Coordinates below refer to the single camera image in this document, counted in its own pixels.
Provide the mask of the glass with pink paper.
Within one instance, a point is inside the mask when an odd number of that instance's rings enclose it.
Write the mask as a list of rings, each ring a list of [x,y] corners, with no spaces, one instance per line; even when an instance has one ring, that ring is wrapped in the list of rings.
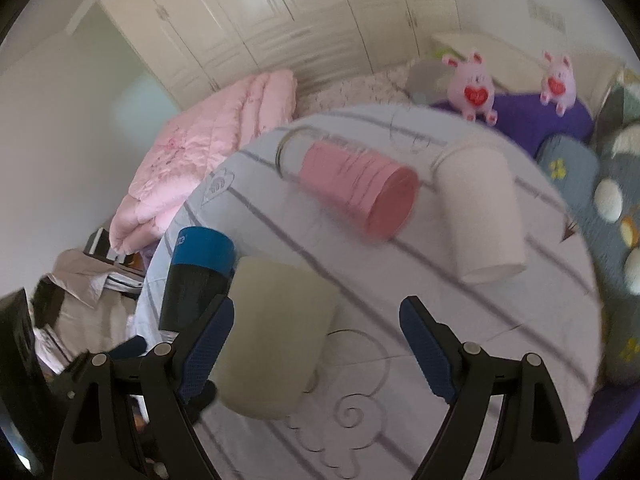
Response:
[[[274,166],[370,240],[389,240],[406,224],[418,197],[415,169],[374,148],[314,127],[280,140]]]

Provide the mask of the blue grey patterned blanket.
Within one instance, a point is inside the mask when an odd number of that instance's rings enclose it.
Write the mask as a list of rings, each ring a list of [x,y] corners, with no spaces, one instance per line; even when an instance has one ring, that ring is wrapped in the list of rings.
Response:
[[[639,380],[639,75],[612,85],[585,144],[557,134],[541,145],[540,169],[582,234],[603,302],[603,367],[616,385]]]

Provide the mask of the left pink plush bunny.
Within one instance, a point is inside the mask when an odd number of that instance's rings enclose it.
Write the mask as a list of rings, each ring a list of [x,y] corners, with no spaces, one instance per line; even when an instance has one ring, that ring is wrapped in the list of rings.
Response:
[[[498,122],[494,109],[496,88],[484,58],[472,51],[465,61],[445,54],[442,62],[454,68],[447,88],[449,104],[468,122],[475,122],[482,115],[487,125],[494,126]]]

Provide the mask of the blue and black can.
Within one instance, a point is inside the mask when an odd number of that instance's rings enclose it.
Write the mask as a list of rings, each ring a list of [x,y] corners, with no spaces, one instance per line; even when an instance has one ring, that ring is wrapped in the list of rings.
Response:
[[[165,284],[158,329],[180,333],[198,320],[234,272],[235,247],[227,235],[204,226],[179,233]]]

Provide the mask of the white bed headboard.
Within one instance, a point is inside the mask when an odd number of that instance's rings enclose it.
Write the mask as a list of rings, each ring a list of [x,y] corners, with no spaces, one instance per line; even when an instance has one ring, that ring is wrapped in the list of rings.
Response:
[[[435,32],[437,47],[448,48],[465,58],[477,50],[488,73],[500,88],[511,93],[533,93],[540,89],[548,63],[495,37],[479,32]],[[592,117],[599,114],[608,94],[624,70],[625,62],[608,52],[577,49],[568,52],[572,60],[577,96]]]

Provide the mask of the white wall switch plate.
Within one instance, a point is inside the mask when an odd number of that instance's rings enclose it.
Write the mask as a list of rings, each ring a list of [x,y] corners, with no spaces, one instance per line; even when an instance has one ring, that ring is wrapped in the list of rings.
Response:
[[[566,33],[565,18],[561,13],[544,6],[536,0],[528,0],[527,9],[528,15],[532,20],[541,22],[561,34]]]

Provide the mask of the grey pillow with green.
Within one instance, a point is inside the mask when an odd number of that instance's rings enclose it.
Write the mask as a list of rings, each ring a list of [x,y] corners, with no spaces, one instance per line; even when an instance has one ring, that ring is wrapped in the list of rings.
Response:
[[[446,101],[454,68],[438,58],[424,58],[411,66],[405,92],[413,104],[432,105]]]

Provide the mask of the purple cushion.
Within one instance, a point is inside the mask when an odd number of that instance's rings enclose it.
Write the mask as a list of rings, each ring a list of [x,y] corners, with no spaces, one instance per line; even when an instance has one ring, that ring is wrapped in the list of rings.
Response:
[[[498,113],[494,128],[533,158],[550,136],[587,141],[593,130],[587,107],[579,100],[562,117],[551,104],[542,105],[536,93],[496,94],[492,108]]]

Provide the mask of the pale green cup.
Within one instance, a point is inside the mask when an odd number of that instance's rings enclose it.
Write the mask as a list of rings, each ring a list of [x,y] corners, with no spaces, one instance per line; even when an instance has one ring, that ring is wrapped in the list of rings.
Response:
[[[292,414],[319,362],[340,290],[311,270],[245,256],[234,322],[212,371],[224,406],[256,419]]]

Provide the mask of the right pink plush bunny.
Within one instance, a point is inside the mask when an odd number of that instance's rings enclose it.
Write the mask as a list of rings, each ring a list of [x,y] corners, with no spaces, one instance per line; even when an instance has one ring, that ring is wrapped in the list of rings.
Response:
[[[577,100],[573,63],[567,54],[553,56],[549,51],[544,51],[544,60],[548,66],[542,77],[539,99],[544,106],[553,104],[555,113],[563,117]]]

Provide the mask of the pink plush bunny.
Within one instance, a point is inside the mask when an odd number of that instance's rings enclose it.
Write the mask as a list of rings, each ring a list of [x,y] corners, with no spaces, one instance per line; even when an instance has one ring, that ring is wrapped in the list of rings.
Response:
[[[442,62],[454,68],[447,88],[449,104],[468,122],[475,122],[482,115],[487,125],[494,126],[498,122],[494,109],[496,88],[484,58],[472,51],[465,61],[445,54]]]
[[[573,63],[567,54],[553,56],[549,51],[544,51],[544,60],[548,66],[542,77],[539,99],[544,106],[553,104],[555,113],[563,117],[577,100]]]

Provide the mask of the folded pink quilt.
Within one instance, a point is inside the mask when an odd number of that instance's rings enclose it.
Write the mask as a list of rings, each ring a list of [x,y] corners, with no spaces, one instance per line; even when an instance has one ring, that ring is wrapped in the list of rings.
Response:
[[[111,248],[130,255],[159,240],[182,204],[229,156],[290,122],[292,70],[247,76],[171,118],[144,156],[111,225]]]

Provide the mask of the beige cloth pile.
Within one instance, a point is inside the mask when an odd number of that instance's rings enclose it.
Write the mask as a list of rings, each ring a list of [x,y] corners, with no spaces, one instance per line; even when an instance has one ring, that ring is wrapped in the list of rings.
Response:
[[[29,303],[38,359],[55,375],[81,353],[112,350],[130,338],[143,276],[67,249]]]

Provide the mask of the cream white wardrobe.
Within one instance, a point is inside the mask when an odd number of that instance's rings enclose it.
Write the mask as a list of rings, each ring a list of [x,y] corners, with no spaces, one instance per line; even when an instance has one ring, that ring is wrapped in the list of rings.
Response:
[[[432,53],[456,0],[99,0],[181,107],[288,68],[300,92]]]

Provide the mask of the striped white table cover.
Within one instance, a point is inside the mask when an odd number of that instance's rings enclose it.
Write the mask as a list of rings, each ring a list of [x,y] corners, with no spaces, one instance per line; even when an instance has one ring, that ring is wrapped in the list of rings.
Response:
[[[493,356],[539,354],[570,430],[587,419],[601,359],[601,307],[584,241],[565,232],[565,207],[525,152],[495,137],[515,180],[526,229],[526,268],[514,278],[470,286],[457,279],[430,169],[450,143],[483,128],[425,107],[368,105],[304,119],[419,171],[413,213],[375,244],[326,212],[274,166],[281,130],[229,157],[191,194],[158,244],[132,329],[160,341],[158,319],[178,232],[208,226],[239,255],[314,270],[341,292],[322,360],[289,418],[250,419],[215,404],[196,432],[226,479],[408,479],[442,423],[398,323],[401,300],[418,296],[458,338]]]

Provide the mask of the white paper cup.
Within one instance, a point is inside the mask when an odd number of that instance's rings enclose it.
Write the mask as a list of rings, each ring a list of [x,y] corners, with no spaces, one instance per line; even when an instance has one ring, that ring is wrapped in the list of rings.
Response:
[[[495,143],[469,139],[432,166],[454,263],[464,284],[512,278],[526,269],[525,232],[508,161]]]

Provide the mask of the heart patterned bed sheet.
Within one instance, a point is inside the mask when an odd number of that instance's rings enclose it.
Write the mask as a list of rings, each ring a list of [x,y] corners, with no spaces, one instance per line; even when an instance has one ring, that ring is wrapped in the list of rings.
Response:
[[[329,84],[325,89],[296,102],[295,118],[361,104],[408,103],[406,83],[414,62],[400,64],[370,75],[362,75]]]

